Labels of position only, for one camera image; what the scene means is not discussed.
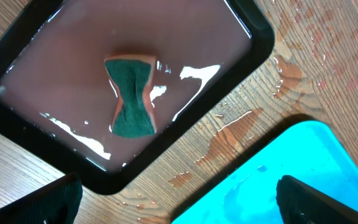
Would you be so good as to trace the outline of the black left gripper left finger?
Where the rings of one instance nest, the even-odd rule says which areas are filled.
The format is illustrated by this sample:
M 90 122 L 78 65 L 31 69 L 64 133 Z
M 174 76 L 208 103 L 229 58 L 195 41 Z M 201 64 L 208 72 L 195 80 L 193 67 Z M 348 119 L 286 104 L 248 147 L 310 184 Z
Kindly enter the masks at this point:
M 0 208 L 0 223 L 64 223 L 75 221 L 83 195 L 76 173 L 67 174 Z

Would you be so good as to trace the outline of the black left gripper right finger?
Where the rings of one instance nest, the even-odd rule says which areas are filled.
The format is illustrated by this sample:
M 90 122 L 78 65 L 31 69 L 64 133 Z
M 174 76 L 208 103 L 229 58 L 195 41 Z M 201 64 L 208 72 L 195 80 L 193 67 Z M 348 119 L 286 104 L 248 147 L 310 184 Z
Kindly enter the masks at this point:
M 356 224 L 358 212 L 304 182 L 284 175 L 276 186 L 284 224 Z

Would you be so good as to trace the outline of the pink green sponge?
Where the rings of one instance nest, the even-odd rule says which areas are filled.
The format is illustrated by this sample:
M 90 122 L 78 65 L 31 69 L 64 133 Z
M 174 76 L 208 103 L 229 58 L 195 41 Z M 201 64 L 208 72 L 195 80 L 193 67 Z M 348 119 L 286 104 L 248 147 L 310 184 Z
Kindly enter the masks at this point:
M 124 138 L 141 138 L 157 132 L 150 92 L 156 64 L 151 55 L 126 54 L 104 60 L 117 95 L 111 132 Z

